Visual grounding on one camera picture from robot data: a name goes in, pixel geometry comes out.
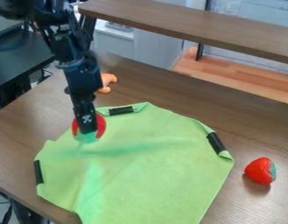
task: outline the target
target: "black metal frame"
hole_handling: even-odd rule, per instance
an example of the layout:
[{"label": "black metal frame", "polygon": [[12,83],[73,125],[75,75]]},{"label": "black metal frame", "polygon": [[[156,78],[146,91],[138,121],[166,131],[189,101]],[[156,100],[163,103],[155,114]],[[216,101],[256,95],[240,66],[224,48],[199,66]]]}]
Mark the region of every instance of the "black metal frame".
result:
[{"label": "black metal frame", "polygon": [[[212,0],[206,0],[205,2],[205,11],[210,11],[211,10],[211,4],[212,4]],[[201,56],[203,56],[203,52],[204,52],[204,45],[199,43],[198,44],[198,50],[197,50],[197,54],[195,55],[195,60],[198,61],[200,59]]]}]

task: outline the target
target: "black table leg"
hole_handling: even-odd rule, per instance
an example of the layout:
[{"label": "black table leg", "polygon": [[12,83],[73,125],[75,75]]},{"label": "black table leg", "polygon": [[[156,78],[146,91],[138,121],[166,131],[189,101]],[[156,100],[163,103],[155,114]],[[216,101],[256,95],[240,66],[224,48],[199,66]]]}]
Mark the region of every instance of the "black table leg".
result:
[{"label": "black table leg", "polygon": [[45,219],[11,199],[11,206],[20,224],[43,224]]}]

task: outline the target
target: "wooden table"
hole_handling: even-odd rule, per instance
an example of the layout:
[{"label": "wooden table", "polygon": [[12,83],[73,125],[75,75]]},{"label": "wooden table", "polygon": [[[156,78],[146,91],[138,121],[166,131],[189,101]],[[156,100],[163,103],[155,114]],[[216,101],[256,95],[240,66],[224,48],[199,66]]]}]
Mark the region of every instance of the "wooden table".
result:
[{"label": "wooden table", "polygon": [[[202,223],[288,223],[287,104],[111,55],[102,61],[119,82],[111,94],[97,96],[97,106],[151,102],[194,117],[217,130],[235,158]],[[65,86],[64,76],[54,75],[0,111],[0,191],[55,223],[77,224],[76,215],[36,195],[32,164],[44,142],[70,126],[73,112]],[[258,157],[276,164],[271,187],[242,175]]]}]

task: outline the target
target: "shelf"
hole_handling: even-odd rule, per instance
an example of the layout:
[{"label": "shelf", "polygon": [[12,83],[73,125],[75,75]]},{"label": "shelf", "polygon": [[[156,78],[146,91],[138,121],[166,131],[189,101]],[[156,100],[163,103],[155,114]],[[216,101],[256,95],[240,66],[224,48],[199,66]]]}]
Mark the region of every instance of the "shelf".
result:
[{"label": "shelf", "polygon": [[150,0],[90,0],[79,12],[288,64],[288,28]]}]

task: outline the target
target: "orange object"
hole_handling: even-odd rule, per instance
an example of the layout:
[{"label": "orange object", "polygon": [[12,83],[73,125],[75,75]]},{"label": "orange object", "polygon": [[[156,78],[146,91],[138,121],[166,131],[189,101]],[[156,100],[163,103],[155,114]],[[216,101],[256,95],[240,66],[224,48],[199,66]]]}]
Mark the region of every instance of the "orange object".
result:
[{"label": "orange object", "polygon": [[245,175],[255,182],[269,185],[276,179],[276,168],[273,162],[267,157],[260,157],[244,169]]},{"label": "orange object", "polygon": [[116,83],[117,82],[117,78],[112,73],[102,73],[101,74],[101,78],[102,78],[103,87],[100,88],[98,90],[98,92],[103,93],[103,94],[107,94],[107,93],[109,93],[111,91],[111,88],[109,87],[109,84],[111,82]]}]

